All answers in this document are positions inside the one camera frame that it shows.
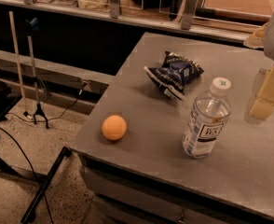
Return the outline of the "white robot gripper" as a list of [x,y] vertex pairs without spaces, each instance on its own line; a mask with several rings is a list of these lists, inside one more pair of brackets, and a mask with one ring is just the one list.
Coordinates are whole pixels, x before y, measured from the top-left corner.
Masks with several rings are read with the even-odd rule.
[[[265,55],[274,61],[274,12],[268,24],[249,35],[243,45],[250,49],[264,48]],[[274,65],[265,72],[262,84],[253,99],[249,115],[255,119],[267,119],[274,112]]]

